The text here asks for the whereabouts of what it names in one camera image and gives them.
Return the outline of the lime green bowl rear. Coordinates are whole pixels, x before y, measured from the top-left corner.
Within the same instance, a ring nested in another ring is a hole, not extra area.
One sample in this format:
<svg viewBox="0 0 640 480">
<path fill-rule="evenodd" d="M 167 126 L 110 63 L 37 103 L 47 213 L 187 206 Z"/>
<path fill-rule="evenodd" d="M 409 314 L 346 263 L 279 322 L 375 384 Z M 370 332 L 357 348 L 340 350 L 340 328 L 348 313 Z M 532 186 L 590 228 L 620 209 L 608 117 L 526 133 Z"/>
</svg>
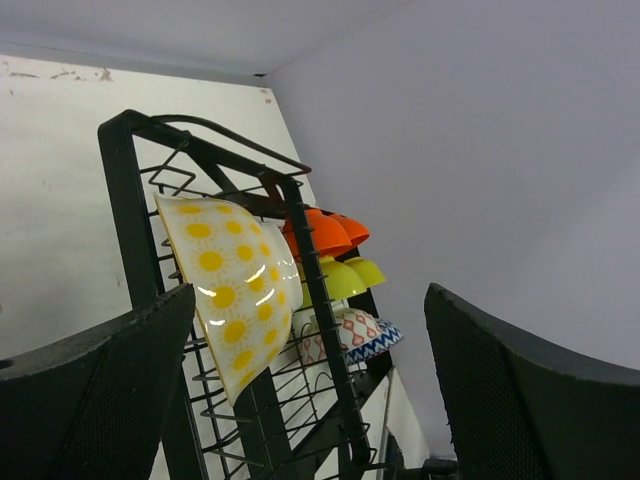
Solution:
<svg viewBox="0 0 640 480">
<path fill-rule="evenodd" d="M 364 281 L 350 266 L 331 256 L 321 257 L 319 265 L 330 300 L 342 301 L 366 292 Z"/>
</svg>

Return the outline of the orange bowl rear row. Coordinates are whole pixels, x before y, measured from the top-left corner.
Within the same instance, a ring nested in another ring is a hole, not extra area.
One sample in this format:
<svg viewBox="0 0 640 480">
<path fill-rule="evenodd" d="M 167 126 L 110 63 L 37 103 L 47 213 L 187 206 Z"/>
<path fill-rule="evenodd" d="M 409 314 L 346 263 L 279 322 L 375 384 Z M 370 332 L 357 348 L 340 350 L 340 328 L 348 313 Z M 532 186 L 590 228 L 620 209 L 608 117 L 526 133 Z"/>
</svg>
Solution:
<svg viewBox="0 0 640 480">
<path fill-rule="evenodd" d="M 352 247 L 351 238 L 342 224 L 324 214 L 318 208 L 306 208 L 305 214 L 311 227 L 311 237 L 320 256 L 340 256 Z M 300 249 L 294 234 L 290 219 L 287 219 L 281 229 L 284 238 L 295 260 L 300 259 Z"/>
</svg>

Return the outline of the blue zigzag pattern bowl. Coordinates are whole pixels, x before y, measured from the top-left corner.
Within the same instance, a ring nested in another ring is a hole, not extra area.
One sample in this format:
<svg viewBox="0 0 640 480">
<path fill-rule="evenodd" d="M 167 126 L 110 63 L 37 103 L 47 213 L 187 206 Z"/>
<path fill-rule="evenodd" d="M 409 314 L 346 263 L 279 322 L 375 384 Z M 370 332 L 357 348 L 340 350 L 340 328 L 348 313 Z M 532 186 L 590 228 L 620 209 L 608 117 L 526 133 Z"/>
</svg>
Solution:
<svg viewBox="0 0 640 480">
<path fill-rule="evenodd" d="M 378 335 L 365 344 L 355 347 L 345 354 L 348 366 L 357 365 L 388 351 L 391 347 L 404 339 L 403 333 L 392 322 L 377 319 L 376 327 Z"/>
</svg>

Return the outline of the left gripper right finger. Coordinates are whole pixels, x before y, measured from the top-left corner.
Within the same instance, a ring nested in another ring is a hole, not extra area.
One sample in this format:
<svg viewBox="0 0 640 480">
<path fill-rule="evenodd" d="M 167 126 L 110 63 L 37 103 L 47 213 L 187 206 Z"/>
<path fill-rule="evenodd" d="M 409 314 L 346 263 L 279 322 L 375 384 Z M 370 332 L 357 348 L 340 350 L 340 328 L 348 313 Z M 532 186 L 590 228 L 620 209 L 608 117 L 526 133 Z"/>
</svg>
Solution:
<svg viewBox="0 0 640 480">
<path fill-rule="evenodd" d="M 463 479 L 636 479 L 639 373 L 432 283 L 426 328 Z"/>
</svg>

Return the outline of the yellow sun pattern bowl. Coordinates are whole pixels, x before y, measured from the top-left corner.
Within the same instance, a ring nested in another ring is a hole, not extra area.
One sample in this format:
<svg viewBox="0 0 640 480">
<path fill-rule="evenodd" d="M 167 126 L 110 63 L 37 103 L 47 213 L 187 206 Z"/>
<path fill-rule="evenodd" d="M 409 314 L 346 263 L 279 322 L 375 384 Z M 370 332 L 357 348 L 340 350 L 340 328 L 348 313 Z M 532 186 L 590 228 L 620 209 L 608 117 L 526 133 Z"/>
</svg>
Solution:
<svg viewBox="0 0 640 480">
<path fill-rule="evenodd" d="M 299 301 L 295 263 L 265 223 L 215 198 L 154 197 L 231 404 L 283 350 Z"/>
</svg>

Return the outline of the orange bowl front row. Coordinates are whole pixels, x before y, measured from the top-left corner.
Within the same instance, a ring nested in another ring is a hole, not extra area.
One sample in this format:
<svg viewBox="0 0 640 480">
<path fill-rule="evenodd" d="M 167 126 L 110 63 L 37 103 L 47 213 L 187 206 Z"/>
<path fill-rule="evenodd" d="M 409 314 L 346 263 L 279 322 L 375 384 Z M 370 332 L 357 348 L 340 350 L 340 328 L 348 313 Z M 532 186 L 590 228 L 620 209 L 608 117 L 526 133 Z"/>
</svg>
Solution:
<svg viewBox="0 0 640 480">
<path fill-rule="evenodd" d="M 332 213 L 330 217 L 336 220 L 343 227 L 349 237 L 352 247 L 357 247 L 370 238 L 369 229 L 359 221 L 338 213 Z"/>
</svg>

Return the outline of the lime green bowl front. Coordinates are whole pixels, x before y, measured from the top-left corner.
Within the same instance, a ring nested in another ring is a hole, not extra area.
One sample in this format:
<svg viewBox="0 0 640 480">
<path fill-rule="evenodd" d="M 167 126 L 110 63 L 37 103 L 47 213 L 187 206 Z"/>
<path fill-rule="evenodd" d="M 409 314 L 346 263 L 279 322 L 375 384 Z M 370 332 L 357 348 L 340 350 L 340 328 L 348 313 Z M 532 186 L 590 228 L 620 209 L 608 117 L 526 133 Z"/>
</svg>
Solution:
<svg viewBox="0 0 640 480">
<path fill-rule="evenodd" d="M 379 266 L 370 259 L 358 256 L 345 260 L 343 264 L 350 267 L 358 274 L 367 289 L 383 284 L 387 281 L 386 276 Z"/>
</svg>

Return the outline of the orange bowl row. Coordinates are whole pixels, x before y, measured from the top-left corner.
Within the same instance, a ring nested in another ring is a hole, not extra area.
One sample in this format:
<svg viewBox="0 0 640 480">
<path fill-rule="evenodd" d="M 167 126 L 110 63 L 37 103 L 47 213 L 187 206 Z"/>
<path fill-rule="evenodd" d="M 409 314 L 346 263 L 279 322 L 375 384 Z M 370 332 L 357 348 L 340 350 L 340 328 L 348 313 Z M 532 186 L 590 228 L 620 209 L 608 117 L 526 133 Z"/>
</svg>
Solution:
<svg viewBox="0 0 640 480">
<path fill-rule="evenodd" d="M 305 214 L 311 227 L 311 237 L 320 256 L 340 256 L 352 247 L 351 238 L 342 224 L 324 214 L 318 208 L 306 208 Z M 284 238 L 295 260 L 300 259 L 300 249 L 294 234 L 290 219 L 287 219 L 281 229 Z"/>
<path fill-rule="evenodd" d="M 343 227 L 349 237 L 352 247 L 357 247 L 370 238 L 369 229 L 359 221 L 338 213 L 332 213 L 330 217 L 336 220 Z"/>
</svg>

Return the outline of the lime green bowl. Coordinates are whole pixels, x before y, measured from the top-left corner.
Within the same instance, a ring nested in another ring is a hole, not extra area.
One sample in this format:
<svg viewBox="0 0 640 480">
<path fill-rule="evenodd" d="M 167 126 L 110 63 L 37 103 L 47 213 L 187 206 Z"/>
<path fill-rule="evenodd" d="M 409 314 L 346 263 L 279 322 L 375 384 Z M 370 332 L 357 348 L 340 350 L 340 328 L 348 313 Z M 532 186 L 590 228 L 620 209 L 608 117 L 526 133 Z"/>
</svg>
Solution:
<svg viewBox="0 0 640 480">
<path fill-rule="evenodd" d="M 342 301 L 366 292 L 364 281 L 350 266 L 331 256 L 321 257 L 319 265 L 330 300 Z"/>
<path fill-rule="evenodd" d="M 350 267 L 358 274 L 367 289 L 383 284 L 387 281 L 386 276 L 379 266 L 370 259 L 358 256 L 345 260 L 343 264 Z"/>
</svg>

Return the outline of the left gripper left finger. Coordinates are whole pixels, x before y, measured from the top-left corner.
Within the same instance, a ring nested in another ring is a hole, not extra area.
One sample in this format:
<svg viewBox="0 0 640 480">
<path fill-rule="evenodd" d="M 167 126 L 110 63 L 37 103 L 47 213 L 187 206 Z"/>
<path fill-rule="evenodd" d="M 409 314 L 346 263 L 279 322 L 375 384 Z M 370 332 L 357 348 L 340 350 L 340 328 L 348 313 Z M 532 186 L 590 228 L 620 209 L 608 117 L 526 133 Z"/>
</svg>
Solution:
<svg viewBox="0 0 640 480">
<path fill-rule="evenodd" d="M 3 359 L 2 478 L 149 478 L 194 313 L 183 284 Z"/>
</svg>

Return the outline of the red diamond pattern bowl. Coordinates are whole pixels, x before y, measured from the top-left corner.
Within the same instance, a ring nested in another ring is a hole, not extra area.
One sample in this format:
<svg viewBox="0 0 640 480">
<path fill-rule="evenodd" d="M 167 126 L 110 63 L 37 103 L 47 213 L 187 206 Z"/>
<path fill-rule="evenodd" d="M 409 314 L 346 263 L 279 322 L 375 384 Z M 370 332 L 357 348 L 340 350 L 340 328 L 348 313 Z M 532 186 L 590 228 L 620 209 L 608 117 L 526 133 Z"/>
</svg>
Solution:
<svg viewBox="0 0 640 480">
<path fill-rule="evenodd" d="M 346 307 L 334 310 L 333 314 L 340 348 L 348 366 L 364 362 L 384 351 L 383 330 L 374 316 L 360 309 Z M 304 365 L 327 359 L 327 349 L 311 309 L 296 313 L 292 328 L 299 341 L 297 348 Z"/>
</svg>

